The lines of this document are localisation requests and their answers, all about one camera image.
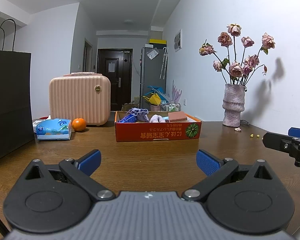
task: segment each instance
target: suitcase logo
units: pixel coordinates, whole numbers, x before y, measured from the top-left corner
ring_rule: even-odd
[[[94,89],[96,90],[97,93],[101,91],[101,87],[99,85],[97,85]]]

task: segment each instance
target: smoke detector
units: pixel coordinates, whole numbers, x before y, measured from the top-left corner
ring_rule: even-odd
[[[133,20],[125,20],[123,23],[127,24],[127,25],[131,25],[134,23],[134,21]]]

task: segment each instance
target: dark brown door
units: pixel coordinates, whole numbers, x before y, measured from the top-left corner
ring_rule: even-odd
[[[132,49],[99,49],[97,72],[111,82],[111,111],[131,102]]]

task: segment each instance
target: green melon illustration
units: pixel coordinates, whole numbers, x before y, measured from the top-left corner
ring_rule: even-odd
[[[195,137],[198,134],[198,132],[199,132],[199,125],[197,125],[196,123],[192,123],[186,129],[186,135],[189,138]]]

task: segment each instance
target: white paper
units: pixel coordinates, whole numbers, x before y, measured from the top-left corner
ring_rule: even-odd
[[[108,72],[114,72],[115,71],[115,64],[109,63],[108,65]]]
[[[153,58],[155,58],[155,56],[157,56],[159,53],[155,50],[155,49],[153,49],[151,52],[149,52],[148,53],[148,57],[150,58],[150,59],[153,59]]]

